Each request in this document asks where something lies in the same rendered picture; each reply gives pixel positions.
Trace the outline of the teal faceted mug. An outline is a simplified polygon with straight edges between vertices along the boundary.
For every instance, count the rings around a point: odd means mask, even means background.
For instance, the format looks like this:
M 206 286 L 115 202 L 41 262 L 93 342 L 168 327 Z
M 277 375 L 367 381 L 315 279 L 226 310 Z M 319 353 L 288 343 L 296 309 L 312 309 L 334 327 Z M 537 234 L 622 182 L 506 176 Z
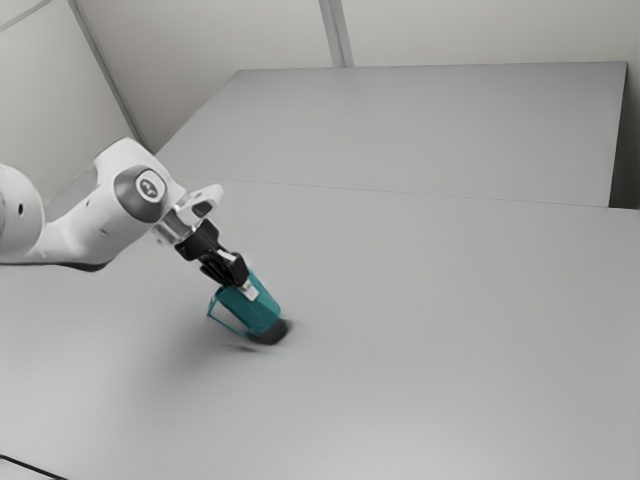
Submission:
M 289 332 L 287 322 L 280 317 L 281 307 L 254 272 L 248 270 L 248 287 L 219 287 L 209 302 L 207 317 L 240 337 L 254 343 L 275 345 Z M 213 314 L 216 305 L 223 305 L 244 326 L 240 331 Z

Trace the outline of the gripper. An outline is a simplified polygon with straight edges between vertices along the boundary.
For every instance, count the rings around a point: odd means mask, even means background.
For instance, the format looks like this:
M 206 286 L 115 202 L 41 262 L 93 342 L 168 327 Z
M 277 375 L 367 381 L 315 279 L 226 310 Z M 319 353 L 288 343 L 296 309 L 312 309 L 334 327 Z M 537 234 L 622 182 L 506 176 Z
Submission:
M 175 245 L 175 250 L 187 261 L 198 260 L 200 271 L 219 285 L 237 288 L 249 301 L 258 298 L 244 257 L 228 252 L 219 243 L 219 230 L 210 220 L 203 220 L 190 236 Z

